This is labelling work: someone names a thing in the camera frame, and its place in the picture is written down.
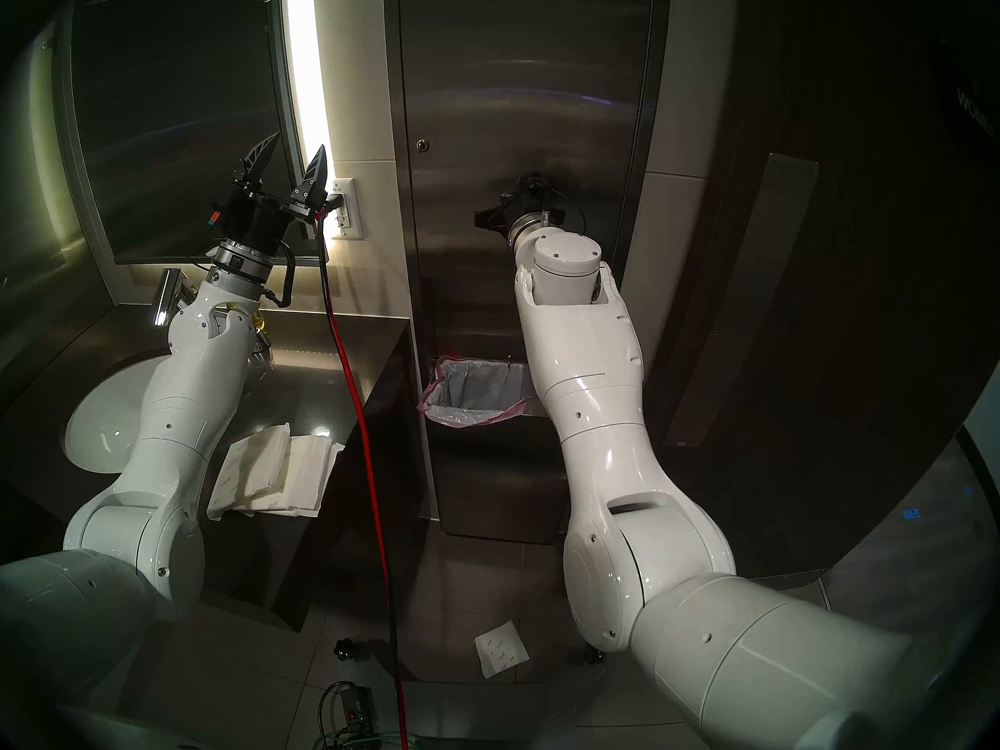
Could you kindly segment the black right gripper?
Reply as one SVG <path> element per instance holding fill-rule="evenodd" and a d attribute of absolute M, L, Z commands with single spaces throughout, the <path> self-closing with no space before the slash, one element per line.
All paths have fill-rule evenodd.
<path fill-rule="evenodd" d="M 545 218 L 547 225 L 563 227 L 566 201 L 552 182 L 538 174 L 523 174 L 512 191 L 501 194 L 500 205 L 473 213 L 476 228 L 510 232 L 515 222 L 525 215 Z"/>

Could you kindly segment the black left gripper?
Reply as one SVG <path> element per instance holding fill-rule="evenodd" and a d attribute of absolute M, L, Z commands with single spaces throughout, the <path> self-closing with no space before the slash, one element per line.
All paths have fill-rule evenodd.
<path fill-rule="evenodd" d="M 237 184 L 217 200 L 217 228 L 224 239 L 266 256 L 278 254 L 288 227 L 296 221 L 312 223 L 327 201 L 328 165 L 325 145 L 320 145 L 308 164 L 302 181 L 290 198 L 253 192 L 261 187 L 281 140 L 275 132 L 258 142 L 237 163 Z"/>

